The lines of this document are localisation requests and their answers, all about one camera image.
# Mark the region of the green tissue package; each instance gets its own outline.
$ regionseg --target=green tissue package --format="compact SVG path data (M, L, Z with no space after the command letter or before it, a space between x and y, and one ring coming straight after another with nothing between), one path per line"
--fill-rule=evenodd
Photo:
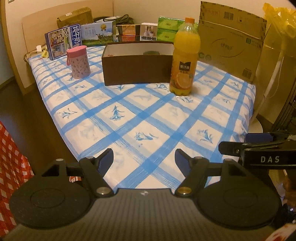
M184 20L160 16L157 24L157 41L174 42L175 35Z

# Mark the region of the round pad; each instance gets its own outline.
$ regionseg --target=round pad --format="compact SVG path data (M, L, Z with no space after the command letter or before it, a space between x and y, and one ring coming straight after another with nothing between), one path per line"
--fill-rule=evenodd
M75 222L90 204L88 192L57 177L32 178L12 195L9 206L16 220L33 228L54 228Z
M197 198L201 212L227 228L252 229L272 221L279 209L276 194L259 182L217 182Z

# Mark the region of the brown box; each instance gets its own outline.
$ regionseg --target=brown box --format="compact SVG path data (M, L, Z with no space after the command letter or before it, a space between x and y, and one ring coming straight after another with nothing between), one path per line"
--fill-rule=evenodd
M199 60L252 83L263 47L266 23L265 19L254 14L202 1Z
M140 24L117 25L119 35L140 35Z
M59 28L77 24L80 25L93 23L94 19L91 14L91 9L89 7L83 7L73 12L69 12L57 18L57 26Z
M172 43L162 41L108 43L102 55L105 85L168 83L173 51Z
M118 42L140 41L140 35L117 35Z

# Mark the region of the small white box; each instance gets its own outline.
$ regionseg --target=small white box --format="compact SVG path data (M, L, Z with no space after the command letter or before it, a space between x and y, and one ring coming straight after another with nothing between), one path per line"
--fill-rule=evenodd
M141 41L156 41L157 23L142 23L140 35Z

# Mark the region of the pink cylindrical container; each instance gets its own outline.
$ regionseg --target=pink cylindrical container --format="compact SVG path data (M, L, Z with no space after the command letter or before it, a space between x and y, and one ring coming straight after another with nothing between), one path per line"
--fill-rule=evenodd
M82 79L90 75L86 46L77 46L67 50L67 65L71 65L74 79Z

